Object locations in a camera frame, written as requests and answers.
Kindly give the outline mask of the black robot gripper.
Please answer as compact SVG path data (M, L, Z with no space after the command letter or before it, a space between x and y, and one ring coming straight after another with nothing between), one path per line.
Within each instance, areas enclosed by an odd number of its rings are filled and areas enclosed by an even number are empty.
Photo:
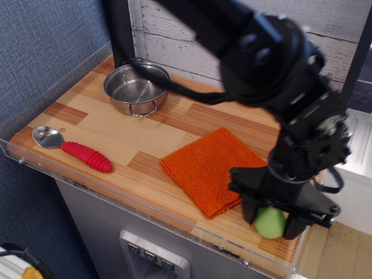
M230 170L229 189L239 193L245 221L252 225L260 208L274 207L288 213L285 239L297 238L314 224L331 227L340 208L326 194L336 194L340 188L322 186L314 179L329 169L339 182L334 166L340 157L335 152L316 152L306 163L305 153L290 156L289 161L277 160L276 153L270 153L268 166Z

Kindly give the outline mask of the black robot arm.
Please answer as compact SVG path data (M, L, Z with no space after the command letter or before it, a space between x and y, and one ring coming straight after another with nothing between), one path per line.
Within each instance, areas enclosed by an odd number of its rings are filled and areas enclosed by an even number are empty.
M243 200L253 223L262 208L288 213L283 236L294 239L307 226L329 227L340 213L327 197L331 188L315 182L319 172L350 155L346 106L320 75L321 51L292 20L254 12L237 1L162 1L220 60L226 98L261 107L280 123L268 165L233 168L230 189Z

